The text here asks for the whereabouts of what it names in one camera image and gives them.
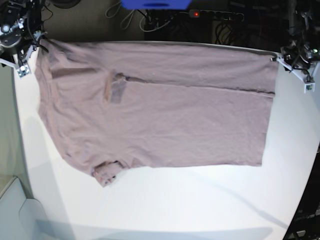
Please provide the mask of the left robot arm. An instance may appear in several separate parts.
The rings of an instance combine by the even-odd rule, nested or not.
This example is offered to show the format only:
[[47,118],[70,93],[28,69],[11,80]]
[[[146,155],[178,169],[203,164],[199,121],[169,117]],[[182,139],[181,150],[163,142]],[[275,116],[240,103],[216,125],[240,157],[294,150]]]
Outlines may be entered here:
[[320,71],[320,2],[289,0],[289,42],[270,59],[303,82],[303,91],[314,92],[315,78]]

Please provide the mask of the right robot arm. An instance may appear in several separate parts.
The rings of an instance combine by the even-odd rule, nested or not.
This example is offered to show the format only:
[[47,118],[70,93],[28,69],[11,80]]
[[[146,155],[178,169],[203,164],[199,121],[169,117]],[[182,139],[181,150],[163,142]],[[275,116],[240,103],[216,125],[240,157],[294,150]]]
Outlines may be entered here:
[[11,67],[22,78],[31,73],[28,61],[38,48],[43,29],[44,0],[2,0],[0,2],[0,64]]

